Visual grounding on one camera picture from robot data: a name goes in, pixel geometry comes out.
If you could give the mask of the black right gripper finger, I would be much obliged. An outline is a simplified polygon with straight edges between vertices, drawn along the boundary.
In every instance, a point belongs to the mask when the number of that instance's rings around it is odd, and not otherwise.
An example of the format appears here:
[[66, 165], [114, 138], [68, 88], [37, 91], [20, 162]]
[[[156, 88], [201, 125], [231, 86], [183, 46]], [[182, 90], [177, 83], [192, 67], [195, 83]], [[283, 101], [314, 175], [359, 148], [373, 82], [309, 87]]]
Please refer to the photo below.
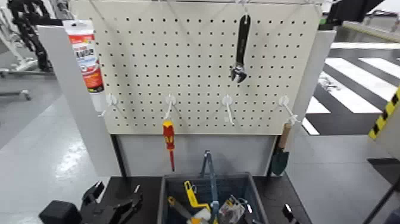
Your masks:
[[299, 221], [296, 219], [296, 217], [294, 216], [292, 209], [290, 207], [289, 204], [285, 204], [282, 208], [282, 213], [284, 215], [284, 217], [287, 219], [287, 221], [290, 224], [299, 224]]

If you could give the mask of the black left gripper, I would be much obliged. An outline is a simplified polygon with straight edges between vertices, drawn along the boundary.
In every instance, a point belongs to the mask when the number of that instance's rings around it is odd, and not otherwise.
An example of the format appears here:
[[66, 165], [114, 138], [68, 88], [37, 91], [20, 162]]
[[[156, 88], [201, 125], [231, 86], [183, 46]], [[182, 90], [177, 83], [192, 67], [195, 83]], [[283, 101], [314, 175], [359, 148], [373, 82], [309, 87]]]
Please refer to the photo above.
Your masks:
[[102, 181], [97, 181], [82, 196], [80, 213], [82, 223], [109, 224], [118, 223], [121, 217], [127, 217], [137, 213], [142, 207], [143, 194], [141, 185], [136, 185], [133, 194], [121, 200], [117, 206], [103, 206], [92, 203], [96, 201], [104, 190]]

